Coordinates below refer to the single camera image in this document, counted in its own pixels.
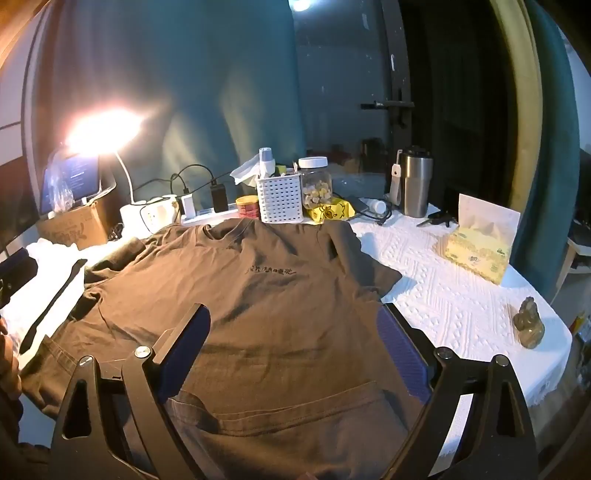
scissors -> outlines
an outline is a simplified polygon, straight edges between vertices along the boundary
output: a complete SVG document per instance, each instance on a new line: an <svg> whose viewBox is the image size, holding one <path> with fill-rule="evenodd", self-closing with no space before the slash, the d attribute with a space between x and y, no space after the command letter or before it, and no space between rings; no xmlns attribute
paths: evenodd
<svg viewBox="0 0 591 480"><path fill-rule="evenodd" d="M452 217L452 215L449 212L440 210L429 215L427 217L427 220L419 223L417 226L425 226L429 223L431 225L441 225L442 223L445 223L445 226L449 228L452 222L457 223L457 220L454 217Z"/></svg>

black charger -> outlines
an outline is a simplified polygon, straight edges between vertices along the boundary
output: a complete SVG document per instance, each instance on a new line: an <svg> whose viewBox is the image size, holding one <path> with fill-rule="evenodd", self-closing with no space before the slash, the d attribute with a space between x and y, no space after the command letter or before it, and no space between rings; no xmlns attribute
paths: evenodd
<svg viewBox="0 0 591 480"><path fill-rule="evenodd" d="M212 180L210 187L212 191L213 211L216 213L228 211L228 197L226 196L226 187L223 183L216 183Z"/></svg>

power adapter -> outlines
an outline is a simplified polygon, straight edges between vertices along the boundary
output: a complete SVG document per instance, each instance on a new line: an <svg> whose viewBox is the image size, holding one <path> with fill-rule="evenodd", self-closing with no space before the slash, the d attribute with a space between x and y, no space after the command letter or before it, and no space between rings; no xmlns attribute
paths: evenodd
<svg viewBox="0 0 591 480"><path fill-rule="evenodd" d="M195 204L193 203L193 194L189 193L181 197L181 206L183 207L183 213L187 220L195 218L197 213L195 212Z"/></svg>
<svg viewBox="0 0 591 480"><path fill-rule="evenodd" d="M210 187L212 191L213 211L216 213L228 211L228 197L226 196L226 187L222 183L212 182Z"/></svg>

white tissue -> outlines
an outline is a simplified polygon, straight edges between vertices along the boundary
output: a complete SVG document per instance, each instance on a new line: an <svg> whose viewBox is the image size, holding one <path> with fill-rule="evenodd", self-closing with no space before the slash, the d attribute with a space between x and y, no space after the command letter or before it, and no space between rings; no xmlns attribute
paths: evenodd
<svg viewBox="0 0 591 480"><path fill-rule="evenodd" d="M519 212L460 194L458 223L512 245L519 225Z"/></svg>
<svg viewBox="0 0 591 480"><path fill-rule="evenodd" d="M259 155L256 154L249 161L244 162L236 170L230 173L234 178L236 185L244 183L249 187L256 187L256 179L261 174L261 164L259 162Z"/></svg>

yellow snack bag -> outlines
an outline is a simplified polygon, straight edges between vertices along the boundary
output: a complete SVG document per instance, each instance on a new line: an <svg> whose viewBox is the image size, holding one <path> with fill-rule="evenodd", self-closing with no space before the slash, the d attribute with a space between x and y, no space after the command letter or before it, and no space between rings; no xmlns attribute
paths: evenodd
<svg viewBox="0 0 591 480"><path fill-rule="evenodd" d="M332 198L330 205L320 205L314 209L305 209L316 225L324 220L346 220L355 216L355 210L347 200Z"/></svg>

